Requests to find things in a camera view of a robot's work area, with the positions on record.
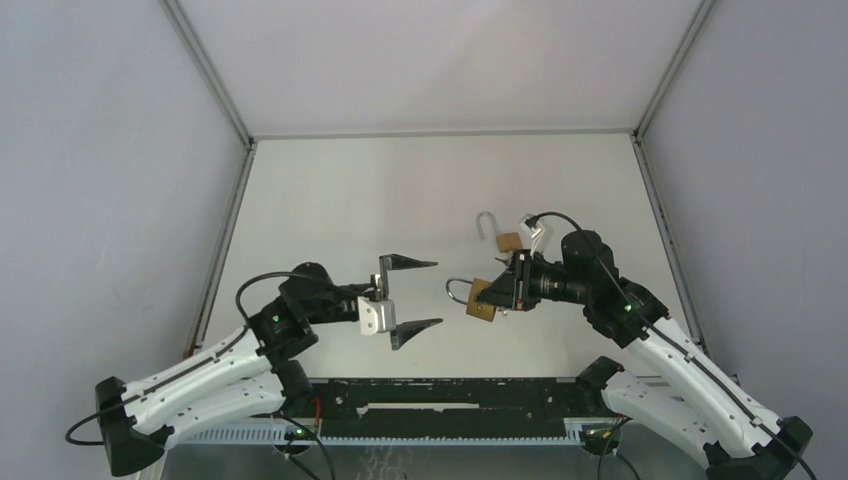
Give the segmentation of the short shackle brass padlock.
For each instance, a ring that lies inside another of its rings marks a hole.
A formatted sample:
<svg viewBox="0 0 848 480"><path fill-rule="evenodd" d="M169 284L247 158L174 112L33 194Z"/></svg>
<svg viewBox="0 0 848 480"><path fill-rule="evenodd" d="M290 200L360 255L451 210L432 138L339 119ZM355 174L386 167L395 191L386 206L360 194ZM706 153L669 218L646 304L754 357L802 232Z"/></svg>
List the short shackle brass padlock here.
<svg viewBox="0 0 848 480"><path fill-rule="evenodd" d="M454 283L460 283L469 286L469 293L465 300L461 300L452 290ZM448 297L456 303L463 305L466 308L468 316L479 320L493 322L497 313L497 308L493 305L481 303L478 300L478 295L490 285L489 281L475 278L473 280L459 277L450 277L445 282L445 290Z"/></svg>

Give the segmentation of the long shackle brass padlock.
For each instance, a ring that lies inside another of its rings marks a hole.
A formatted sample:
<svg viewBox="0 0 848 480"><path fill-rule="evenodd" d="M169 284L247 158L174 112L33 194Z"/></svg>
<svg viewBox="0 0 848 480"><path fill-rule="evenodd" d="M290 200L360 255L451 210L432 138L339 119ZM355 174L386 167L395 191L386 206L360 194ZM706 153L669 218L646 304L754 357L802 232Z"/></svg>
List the long shackle brass padlock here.
<svg viewBox="0 0 848 480"><path fill-rule="evenodd" d="M502 232L495 216L489 211L480 212L475 219L478 236L481 240L486 239L483 227L483 219L488 218L494 234L495 245L499 253L509 253L523 248L521 237L516 232Z"/></svg>

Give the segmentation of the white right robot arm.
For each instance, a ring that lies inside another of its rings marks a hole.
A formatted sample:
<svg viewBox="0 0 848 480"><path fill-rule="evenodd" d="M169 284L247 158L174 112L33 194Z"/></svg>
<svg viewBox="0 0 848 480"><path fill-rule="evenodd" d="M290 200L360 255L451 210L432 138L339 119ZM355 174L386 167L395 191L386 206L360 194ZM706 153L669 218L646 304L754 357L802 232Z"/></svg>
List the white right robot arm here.
<svg viewBox="0 0 848 480"><path fill-rule="evenodd" d="M600 357L578 377L584 412L611 410L642 424L687 453L710 479L783 479L801 465L811 428L797 416L779 416L731 380L662 302L619 275L596 232L566 235L561 252L561 260L549 262L539 252L515 251L476 301L522 312L543 300L580 305L596 332L677 392L656 391Z"/></svg>

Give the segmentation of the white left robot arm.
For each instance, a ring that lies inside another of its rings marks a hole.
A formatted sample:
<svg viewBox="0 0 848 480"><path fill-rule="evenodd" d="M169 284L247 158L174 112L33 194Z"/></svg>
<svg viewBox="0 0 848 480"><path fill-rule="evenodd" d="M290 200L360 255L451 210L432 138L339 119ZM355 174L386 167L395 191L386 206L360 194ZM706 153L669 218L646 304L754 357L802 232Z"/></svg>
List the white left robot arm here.
<svg viewBox="0 0 848 480"><path fill-rule="evenodd" d="M337 285L327 270L305 262L280 279L277 296L215 345L145 379L109 377L97 384L97 423L115 477L138 473L190 436L242 418L290 417L311 407L312 384L297 357L319 337L314 326L354 323L361 334L387 333L399 350L438 319L400 323L389 297L391 271L431 262L383 255L365 283Z"/></svg>

